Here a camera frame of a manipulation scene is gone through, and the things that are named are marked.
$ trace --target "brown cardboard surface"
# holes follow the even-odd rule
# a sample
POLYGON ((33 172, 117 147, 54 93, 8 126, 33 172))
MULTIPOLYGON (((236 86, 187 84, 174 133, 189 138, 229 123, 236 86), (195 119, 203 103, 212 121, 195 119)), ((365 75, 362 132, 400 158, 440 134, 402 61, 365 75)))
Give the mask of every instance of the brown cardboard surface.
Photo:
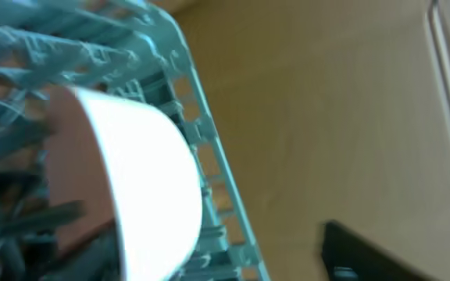
POLYGON ((207 1, 178 15, 274 280, 339 219, 450 280, 450 114, 428 1, 207 1))

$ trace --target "plastic grid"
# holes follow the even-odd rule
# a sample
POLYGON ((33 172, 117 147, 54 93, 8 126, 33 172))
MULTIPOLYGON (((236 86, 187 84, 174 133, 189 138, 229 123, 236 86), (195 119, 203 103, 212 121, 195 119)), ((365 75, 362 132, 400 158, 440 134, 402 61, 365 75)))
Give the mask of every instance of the plastic grid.
POLYGON ((43 87, 50 83, 84 87, 100 84, 108 94, 157 106, 186 137, 202 175, 204 213, 198 246, 173 278, 243 280, 241 268, 254 268, 257 279, 270 280, 177 24, 165 12, 144 2, 111 1, 97 12, 79 9, 79 4, 0 0, 0 62, 10 52, 23 58, 19 68, 0 65, 0 77, 14 85, 0 100, 0 134, 28 121, 26 98, 46 101, 43 87), (130 14, 115 20, 105 16, 119 7, 130 14), (1 16, 2 11, 10 15, 1 16), (74 71, 79 67, 87 71, 74 71), (173 82, 182 77, 190 84, 189 96, 193 98, 176 96, 173 82), (186 120, 184 110, 191 103, 197 104, 200 114, 197 119, 186 120), (203 145, 212 147, 219 174, 204 173, 198 157, 203 145), (214 183, 226 185, 232 209, 217 211, 212 198, 214 183), (237 217, 241 227, 241 244, 227 240, 223 220, 231 216, 237 217))

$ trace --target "dishwasher rack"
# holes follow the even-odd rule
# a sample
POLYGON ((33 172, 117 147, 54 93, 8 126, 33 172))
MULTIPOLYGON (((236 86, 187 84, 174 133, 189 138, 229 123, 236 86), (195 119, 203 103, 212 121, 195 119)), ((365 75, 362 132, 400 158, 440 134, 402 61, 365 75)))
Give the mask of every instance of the dishwasher rack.
MULTIPOLYGON (((0 81, 11 85, 9 93, 0 98, 0 160, 24 146, 39 143, 49 134, 28 114, 28 101, 46 103, 49 85, 76 84, 102 89, 107 94, 148 103, 165 112, 185 136, 202 179, 203 220, 198 245, 172 279, 246 280, 251 277, 244 277, 243 272, 252 270, 253 279, 270 280, 188 46, 167 13, 136 0, 112 0, 95 11, 85 9, 84 3, 77 0, 0 0, 0 81), (4 62, 9 55, 18 57, 18 65, 4 62), (184 81, 189 92, 180 94, 177 81, 184 81), (186 118, 189 106, 198 107, 196 118, 186 118), (219 173, 204 172, 198 155, 204 146, 212 148, 219 173), (216 183, 226 186, 231 208, 218 210, 213 204, 212 186, 216 183), (230 217, 237 218, 244 237, 240 243, 232 244, 227 237, 223 221, 230 217)), ((44 157, 45 151, 35 153, 25 172, 0 170, 0 190, 5 189, 3 183, 29 186, 20 193, 9 219, 0 199, 0 229, 6 229, 7 233, 0 239, 0 276, 26 279, 31 271, 36 274, 38 268, 40 277, 53 280, 78 279, 78 274, 85 272, 91 274, 80 279, 89 279, 98 274, 95 270, 101 265, 115 259, 113 235, 97 238, 78 254, 77 265, 89 266, 89 271, 81 273, 77 266, 72 269, 70 265, 43 272, 39 262, 31 263, 23 256, 22 245, 26 249, 36 244, 53 245, 52 233, 43 234, 38 227, 24 235, 20 231, 24 226, 16 219, 19 203, 28 196, 47 196, 42 178, 44 157)), ((50 226, 58 226, 78 216, 73 203, 59 208, 34 215, 35 222, 56 218, 50 226)), ((101 274, 102 279, 115 279, 114 275, 112 271, 101 274)))

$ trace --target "beige surface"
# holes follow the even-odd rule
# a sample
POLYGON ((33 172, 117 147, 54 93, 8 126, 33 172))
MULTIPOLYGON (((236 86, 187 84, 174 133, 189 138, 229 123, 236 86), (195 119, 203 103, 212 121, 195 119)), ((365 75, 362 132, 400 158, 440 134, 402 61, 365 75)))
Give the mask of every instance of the beige surface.
POLYGON ((207 1, 178 15, 274 280, 343 223, 450 280, 450 118, 427 1, 207 1))

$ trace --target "cardboard box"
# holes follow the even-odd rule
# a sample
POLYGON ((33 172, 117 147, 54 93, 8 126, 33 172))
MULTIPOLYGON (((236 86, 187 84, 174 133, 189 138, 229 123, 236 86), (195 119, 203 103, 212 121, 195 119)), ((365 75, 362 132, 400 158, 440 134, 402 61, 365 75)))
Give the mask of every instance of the cardboard box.
POLYGON ((433 12, 215 0, 177 15, 273 280, 326 279, 327 219, 450 280, 450 1, 433 12))

